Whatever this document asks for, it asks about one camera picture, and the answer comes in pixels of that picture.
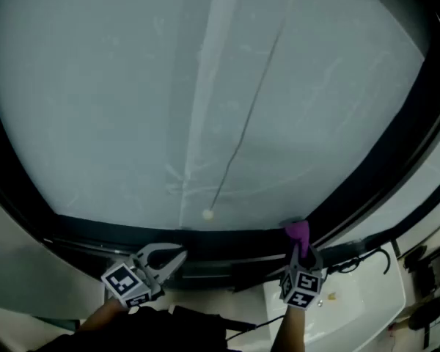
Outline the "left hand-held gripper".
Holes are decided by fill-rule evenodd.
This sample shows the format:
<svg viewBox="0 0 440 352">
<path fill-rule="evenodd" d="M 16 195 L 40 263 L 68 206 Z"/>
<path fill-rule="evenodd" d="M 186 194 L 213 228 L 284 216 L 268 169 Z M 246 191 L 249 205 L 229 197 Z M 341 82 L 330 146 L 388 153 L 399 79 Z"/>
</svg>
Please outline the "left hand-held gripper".
<svg viewBox="0 0 440 352">
<path fill-rule="evenodd" d="M 186 261 L 187 251 L 176 243 L 150 243 L 127 260 L 113 264 L 101 277 L 109 295 L 130 309 L 164 294 L 162 284 Z"/>
</svg>

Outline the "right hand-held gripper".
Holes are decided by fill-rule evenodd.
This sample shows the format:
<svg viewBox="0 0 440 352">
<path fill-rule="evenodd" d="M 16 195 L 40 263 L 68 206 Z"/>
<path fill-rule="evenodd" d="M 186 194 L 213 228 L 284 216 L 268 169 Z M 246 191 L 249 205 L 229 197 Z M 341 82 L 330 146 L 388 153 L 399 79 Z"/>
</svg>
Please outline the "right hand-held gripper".
<svg viewBox="0 0 440 352">
<path fill-rule="evenodd" d="M 300 265 L 301 246 L 296 243 L 293 247 L 292 260 L 285 269 L 285 275 L 280 283 L 280 298 L 291 307 L 308 309 L 320 295 L 323 277 L 323 258 L 314 246 L 309 246 L 307 259 L 310 268 Z"/>
</svg>

